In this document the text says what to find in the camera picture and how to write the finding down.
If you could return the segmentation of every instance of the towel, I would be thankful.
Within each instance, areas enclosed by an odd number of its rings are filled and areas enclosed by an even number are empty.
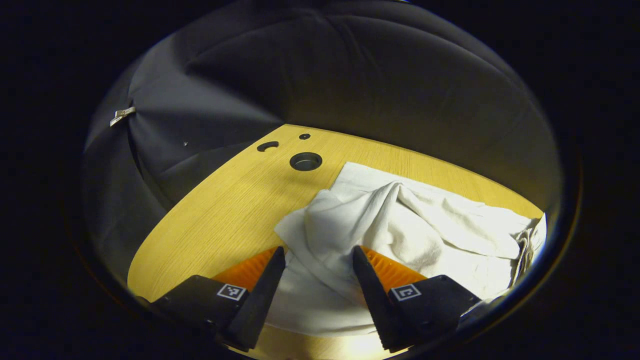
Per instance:
[[[353,272],[364,245],[480,299],[502,295],[536,258],[545,217],[530,219],[356,163],[275,227],[289,247],[266,322],[313,336],[375,331]]]

